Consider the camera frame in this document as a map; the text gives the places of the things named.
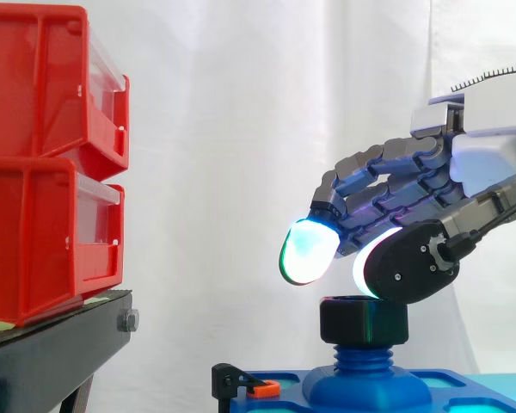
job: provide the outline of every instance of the glowing fingertip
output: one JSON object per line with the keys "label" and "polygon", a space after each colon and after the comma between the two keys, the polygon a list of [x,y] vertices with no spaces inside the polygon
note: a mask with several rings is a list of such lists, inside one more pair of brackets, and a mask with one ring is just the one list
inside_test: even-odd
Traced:
{"label": "glowing fingertip", "polygon": [[309,284],[329,267],[340,243],[335,230],[308,219],[296,222],[286,236],[279,269],[292,284]]}
{"label": "glowing fingertip", "polygon": [[365,264],[367,262],[367,258],[371,254],[371,252],[375,249],[377,245],[379,245],[381,242],[383,242],[387,237],[390,235],[395,234],[399,230],[401,230],[401,227],[397,228],[390,228],[388,231],[383,233],[382,235],[379,235],[375,239],[373,239],[370,243],[368,243],[359,253],[358,256],[355,257],[355,261],[353,262],[353,280],[355,281],[356,286],[358,289],[364,294],[368,295],[369,297],[373,297],[374,299],[377,299],[378,297],[369,289],[367,286],[366,280],[365,280]]}

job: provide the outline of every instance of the white backdrop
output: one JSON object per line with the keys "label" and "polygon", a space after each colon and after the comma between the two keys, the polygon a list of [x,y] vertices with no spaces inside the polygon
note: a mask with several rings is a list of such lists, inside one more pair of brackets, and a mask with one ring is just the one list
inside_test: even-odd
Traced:
{"label": "white backdrop", "polygon": [[[433,90],[516,64],[509,1],[78,3],[132,81],[131,166],[113,181],[127,193],[123,287],[141,315],[95,376],[89,413],[215,411],[222,361],[330,363],[318,302],[357,293],[353,258],[290,286],[277,269],[288,226],[337,160],[407,136]],[[474,354],[483,371],[516,370],[516,225],[498,232],[464,263],[458,301],[450,287],[410,307],[396,363],[473,373]]]}

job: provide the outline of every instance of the black clamp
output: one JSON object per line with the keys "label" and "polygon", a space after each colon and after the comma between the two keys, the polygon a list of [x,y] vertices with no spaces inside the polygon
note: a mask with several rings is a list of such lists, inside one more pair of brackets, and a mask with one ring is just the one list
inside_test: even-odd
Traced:
{"label": "black clamp", "polygon": [[220,363],[212,368],[212,396],[218,400],[218,413],[230,413],[231,399],[237,397],[239,387],[252,392],[261,385],[267,383],[231,364]]}

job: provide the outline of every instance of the red plastic bin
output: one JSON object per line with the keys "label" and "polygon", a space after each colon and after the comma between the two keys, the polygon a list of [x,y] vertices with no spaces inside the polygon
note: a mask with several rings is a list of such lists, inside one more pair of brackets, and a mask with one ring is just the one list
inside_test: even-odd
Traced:
{"label": "red plastic bin", "polygon": [[63,158],[0,158],[0,321],[24,325],[122,281],[124,192]]}
{"label": "red plastic bin", "polygon": [[128,90],[84,9],[0,4],[0,156],[67,157],[97,181],[126,170]]}

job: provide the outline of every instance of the screw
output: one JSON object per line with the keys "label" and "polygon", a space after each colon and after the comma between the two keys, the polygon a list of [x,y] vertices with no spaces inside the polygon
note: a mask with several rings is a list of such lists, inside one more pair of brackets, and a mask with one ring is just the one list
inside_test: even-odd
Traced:
{"label": "screw", "polygon": [[139,311],[130,309],[122,315],[120,330],[126,333],[133,333],[139,326]]}

